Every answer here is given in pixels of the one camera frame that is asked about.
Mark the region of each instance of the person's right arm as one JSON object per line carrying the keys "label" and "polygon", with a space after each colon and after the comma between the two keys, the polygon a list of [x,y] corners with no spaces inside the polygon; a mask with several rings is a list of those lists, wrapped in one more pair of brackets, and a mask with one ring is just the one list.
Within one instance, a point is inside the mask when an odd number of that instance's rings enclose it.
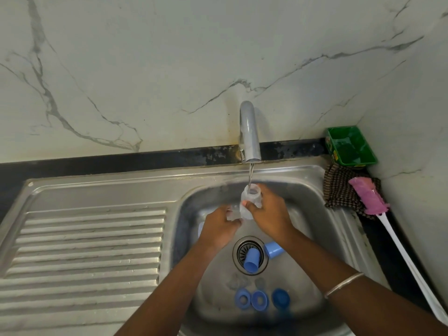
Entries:
{"label": "person's right arm", "polygon": [[[326,293],[358,271],[294,228],[283,198],[263,184],[262,208],[244,201],[258,226],[272,237]],[[448,335],[448,327],[428,312],[365,276],[328,297],[357,336]]]}

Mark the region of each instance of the black granite edge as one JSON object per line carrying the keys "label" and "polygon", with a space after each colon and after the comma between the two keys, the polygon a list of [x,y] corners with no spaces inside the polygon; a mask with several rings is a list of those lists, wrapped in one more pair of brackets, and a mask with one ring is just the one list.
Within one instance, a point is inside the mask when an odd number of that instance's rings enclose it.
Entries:
{"label": "black granite edge", "polygon": [[[324,139],[265,142],[260,144],[264,161],[327,154]],[[0,219],[2,220],[28,179],[119,173],[160,168],[226,165],[239,163],[237,145],[200,147],[185,150],[113,154],[80,158],[38,160],[0,164]],[[399,239],[425,278],[428,278],[417,255],[398,228],[391,224]],[[410,270],[381,222],[361,217],[361,223],[391,289],[430,311]]]}

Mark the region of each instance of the translucent plastic bottle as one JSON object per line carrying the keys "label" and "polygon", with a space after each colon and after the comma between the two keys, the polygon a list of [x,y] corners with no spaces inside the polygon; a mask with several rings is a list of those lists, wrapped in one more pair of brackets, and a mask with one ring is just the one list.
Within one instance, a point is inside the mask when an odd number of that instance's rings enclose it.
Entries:
{"label": "translucent plastic bottle", "polygon": [[[261,208],[261,189],[255,184],[250,184],[249,193],[247,191],[248,185],[244,188],[243,193],[241,193],[241,201],[248,200],[255,204],[256,207]],[[244,219],[252,220],[252,214],[246,209],[243,204],[240,204],[240,213]]]}

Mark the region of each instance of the hand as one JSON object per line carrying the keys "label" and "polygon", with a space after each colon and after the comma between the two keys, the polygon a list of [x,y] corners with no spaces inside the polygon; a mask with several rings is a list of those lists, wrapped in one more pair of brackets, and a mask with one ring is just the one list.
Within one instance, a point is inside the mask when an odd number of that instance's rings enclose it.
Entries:
{"label": "hand", "polygon": [[277,196],[264,184],[257,185],[261,189],[262,208],[259,209],[247,200],[242,203],[253,215],[260,229],[278,243],[281,237],[287,236],[288,232],[294,229],[288,209],[282,197]]}
{"label": "hand", "polygon": [[227,220],[229,205],[223,205],[208,214],[198,243],[213,248],[216,252],[224,248],[241,226],[241,220]]}

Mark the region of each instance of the green container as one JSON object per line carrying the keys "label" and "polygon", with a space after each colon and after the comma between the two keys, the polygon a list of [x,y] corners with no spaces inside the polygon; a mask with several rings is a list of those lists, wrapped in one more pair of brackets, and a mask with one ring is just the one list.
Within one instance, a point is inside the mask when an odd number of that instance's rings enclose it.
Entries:
{"label": "green container", "polygon": [[378,162],[369,144],[356,126],[328,128],[325,144],[333,163],[352,168],[363,168]]}

